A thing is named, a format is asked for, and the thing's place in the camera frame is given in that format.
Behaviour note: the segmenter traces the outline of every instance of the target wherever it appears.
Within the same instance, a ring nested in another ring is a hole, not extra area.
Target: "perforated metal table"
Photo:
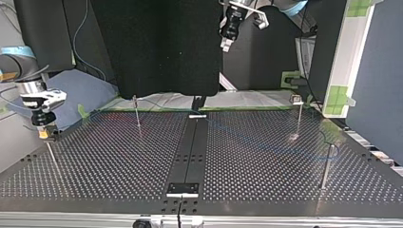
[[[0,211],[403,219],[403,180],[315,112],[187,116],[93,116],[53,145],[57,163],[42,148],[0,174]],[[167,198],[173,182],[199,197]]]

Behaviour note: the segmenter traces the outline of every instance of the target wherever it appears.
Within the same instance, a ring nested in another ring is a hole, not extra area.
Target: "white cable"
[[[4,100],[6,103],[8,103],[9,105],[15,106],[15,107],[18,107],[18,108],[21,108],[21,109],[24,109],[24,110],[28,110],[28,111],[40,110],[40,108],[27,108],[27,107],[22,107],[22,106],[20,106],[20,105],[14,104],[12,101],[9,101],[9,100],[6,99],[5,97],[3,97],[3,93],[4,93],[4,92],[10,91],[10,90],[15,89],[15,88],[17,88],[17,87],[10,87],[10,88],[6,88],[6,89],[0,91],[0,98],[3,99],[3,100]]]
[[[87,66],[89,66],[89,67],[91,67],[91,68],[97,70],[98,72],[100,72],[100,73],[102,74],[102,76],[104,77],[104,81],[106,81],[106,75],[104,74],[103,71],[101,71],[99,68],[97,68],[97,67],[95,67],[95,66],[93,66],[93,65],[91,65],[91,64],[89,64],[89,63],[87,63],[87,62],[86,62],[83,58],[81,58],[81,56],[77,53],[77,47],[76,47],[77,35],[78,35],[78,32],[79,32],[79,31],[81,30],[81,28],[83,27],[84,23],[86,22],[87,17],[88,17],[88,0],[86,0],[86,14],[85,14],[85,16],[84,16],[84,18],[83,18],[83,21],[81,22],[81,25],[77,28],[77,30],[76,30],[76,32],[75,32],[75,34],[74,34],[74,38],[73,38],[73,51],[74,51],[74,54],[77,56],[77,58],[78,58],[81,62],[83,62],[83,63],[86,64]]]
[[[13,11],[15,14],[17,14],[17,10],[15,10],[15,8],[7,2],[0,1],[0,6],[5,6]]]
[[[18,83],[18,82],[21,82],[21,81],[23,81],[23,80],[26,80],[26,79],[32,78],[33,76],[37,76],[38,74],[43,73],[43,72],[44,72],[45,70],[47,70],[48,68],[49,68],[49,65],[46,65],[46,66],[44,66],[43,68],[39,69],[38,71],[33,72],[33,73],[31,73],[30,75],[25,76],[25,77],[24,77],[24,78],[22,78],[22,79],[15,80],[15,82],[16,82],[16,83]]]
[[[17,15],[17,11],[15,10],[15,8],[14,8],[12,5],[8,4],[8,3],[5,3],[5,2],[3,2],[3,1],[0,1],[0,10],[4,13],[5,17],[6,17],[7,20],[10,22],[10,24],[15,28],[15,30],[16,30],[18,33],[21,34],[21,30],[20,30],[16,25],[14,25],[14,23],[11,21],[11,18],[9,18],[9,16],[4,12],[3,9],[1,9],[1,7],[6,7],[6,8],[8,8],[9,10],[11,10],[15,15]]]

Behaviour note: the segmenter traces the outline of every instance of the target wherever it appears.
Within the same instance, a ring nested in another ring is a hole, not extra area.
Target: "black fabric curtain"
[[[93,0],[121,96],[213,96],[222,62],[217,0]]]

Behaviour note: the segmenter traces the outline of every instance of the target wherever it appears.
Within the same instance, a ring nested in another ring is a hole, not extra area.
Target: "black panel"
[[[347,124],[403,165],[403,1],[375,6]]]
[[[92,1],[121,95],[215,95],[221,50],[217,1]]]
[[[238,89],[279,89],[283,71],[298,70],[299,28],[274,7],[264,7],[270,26],[259,30],[253,16],[240,27],[240,37],[224,55],[224,75]]]
[[[47,72],[74,68],[62,0],[15,0],[24,42]]]
[[[317,40],[309,82],[315,97],[322,102],[335,59],[346,3],[347,0],[323,0],[321,14],[317,20]]]

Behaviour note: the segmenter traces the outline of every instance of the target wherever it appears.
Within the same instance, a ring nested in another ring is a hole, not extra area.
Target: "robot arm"
[[[24,106],[31,109],[31,121],[41,139],[53,138],[58,132],[53,109],[62,105],[67,94],[48,89],[36,58],[29,47],[3,47],[0,52],[0,83],[15,83]]]
[[[225,52],[229,51],[232,43],[234,43],[240,34],[240,24],[246,19],[248,11],[254,12],[255,25],[259,29],[265,29],[269,26],[266,14],[262,11],[251,8],[254,0],[233,0],[229,2],[228,9],[225,13],[226,23],[221,28],[221,47]]]
[[[269,26],[266,14],[260,10],[251,8],[253,3],[258,7],[277,7],[280,12],[287,15],[303,32],[310,31],[317,23],[309,13],[305,12],[305,7],[308,3],[307,0],[230,0],[225,13],[226,22],[221,28],[221,47],[223,51],[228,52],[231,45],[237,40],[240,33],[240,24],[245,21],[250,12],[256,15],[254,24],[259,29],[265,29]]]

